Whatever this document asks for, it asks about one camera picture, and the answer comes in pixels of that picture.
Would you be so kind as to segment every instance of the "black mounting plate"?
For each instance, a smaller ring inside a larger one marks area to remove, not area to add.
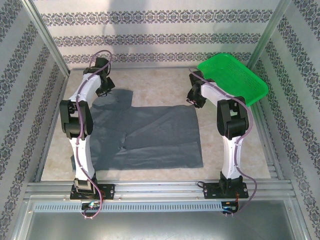
[[[237,188],[232,188],[223,193],[222,189],[219,187],[218,182],[205,182],[203,183],[203,193],[204,199],[247,199],[249,198],[247,185],[242,182]]]
[[[98,184],[104,200],[113,200],[115,196],[114,184]],[[70,200],[99,200],[99,194],[79,193],[75,185],[72,185]]]

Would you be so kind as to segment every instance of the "green plastic basket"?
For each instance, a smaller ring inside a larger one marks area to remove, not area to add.
[[[219,53],[200,63],[197,68],[205,79],[213,80],[228,94],[242,96],[249,107],[267,95],[267,84],[240,61],[227,53]]]

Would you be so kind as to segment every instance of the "patterned wallpaper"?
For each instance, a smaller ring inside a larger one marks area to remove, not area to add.
[[[69,68],[102,49],[116,68],[194,66],[220,52],[246,63],[279,0],[34,0]]]
[[[65,76],[19,0],[0,0],[0,240],[10,237]]]
[[[263,114],[312,239],[320,239],[319,16],[319,2],[292,1],[254,69],[268,84]]]

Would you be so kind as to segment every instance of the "purple cable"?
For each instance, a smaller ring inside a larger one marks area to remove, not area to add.
[[[78,109],[78,116],[79,116],[79,120],[80,120],[80,134],[79,136],[76,138],[76,143],[75,143],[75,159],[76,159],[76,162],[78,163],[80,169],[82,170],[83,174],[87,177],[87,179],[90,181],[90,183],[94,186],[94,188],[97,190],[97,192],[99,193],[99,198],[100,198],[100,206],[99,206],[99,209],[97,210],[97,212],[88,217],[86,215],[86,212],[83,212],[81,213],[84,218],[89,218],[89,219],[93,219],[95,216],[98,215],[98,213],[101,211],[101,208],[102,208],[102,204],[103,204],[103,197],[102,197],[102,193],[101,191],[99,190],[98,186],[94,183],[94,181],[91,180],[91,178],[89,177],[88,173],[84,170],[84,167],[81,165],[80,163],[80,160],[79,160],[79,141],[80,139],[82,138],[83,134],[84,134],[84,120],[82,118],[82,113],[81,113],[81,110],[80,110],[80,106],[79,106],[79,96],[80,96],[80,93],[81,93],[81,90],[84,88],[85,84],[94,76],[96,75],[97,73],[101,72],[102,70],[104,70],[105,68],[107,68],[110,64],[111,64],[111,61],[112,61],[112,53],[109,51],[109,50],[101,50],[101,51],[98,51],[96,52],[92,57],[91,57],[91,60],[90,60],[90,64],[89,64],[89,67],[91,67],[91,63],[93,62],[94,58],[99,54],[99,53],[102,53],[102,52],[107,52],[110,54],[110,60],[109,62],[104,65],[102,68],[100,68],[99,70],[95,71],[94,73],[92,73],[82,84],[81,86],[79,87],[79,90],[76,94],[76,98],[75,98],[75,104],[76,104],[76,108]]]
[[[257,183],[257,181],[256,181],[253,177],[244,174],[244,173],[240,170],[240,168],[238,167],[238,163],[237,163],[238,144],[239,144],[239,142],[240,142],[242,139],[244,139],[244,138],[250,133],[250,131],[252,130],[252,128],[253,128],[252,123],[254,122],[254,117],[253,117],[253,115],[252,115],[251,110],[246,106],[245,103],[243,103],[243,102],[240,101],[239,99],[235,98],[234,96],[229,95],[228,93],[226,93],[225,91],[223,91],[223,90],[222,90],[220,87],[218,87],[217,85],[213,85],[213,84],[210,83],[209,81],[205,80],[203,77],[200,77],[200,76],[196,75],[196,74],[192,71],[192,69],[196,69],[196,70],[200,71],[200,70],[199,70],[198,68],[196,68],[196,67],[190,67],[190,68],[189,68],[189,71],[190,71],[190,73],[191,73],[192,75],[194,75],[196,78],[202,80],[202,81],[205,82],[206,84],[209,84],[211,87],[215,88],[215,89],[216,89],[219,93],[221,93],[223,96],[225,96],[225,97],[227,97],[227,98],[230,98],[230,99],[236,101],[237,103],[241,104],[241,105],[245,108],[246,112],[247,112],[248,115],[249,115],[249,123],[251,123],[251,124],[249,124],[248,130],[245,132],[244,135],[242,135],[242,136],[235,142],[235,148],[234,148],[234,165],[235,165],[236,169],[238,170],[238,172],[239,172],[242,176],[245,176],[246,178],[248,178],[248,179],[250,179],[250,180],[252,180],[252,181],[254,182],[254,191],[253,191],[251,197],[249,198],[249,200],[247,201],[247,203],[246,203],[242,208],[240,208],[239,211],[237,211],[236,213],[234,213],[234,214],[238,214],[238,213],[240,213],[244,208],[246,208],[246,207],[248,206],[248,204],[251,202],[251,200],[255,197],[255,194],[256,194],[257,188],[258,188],[258,183]]]

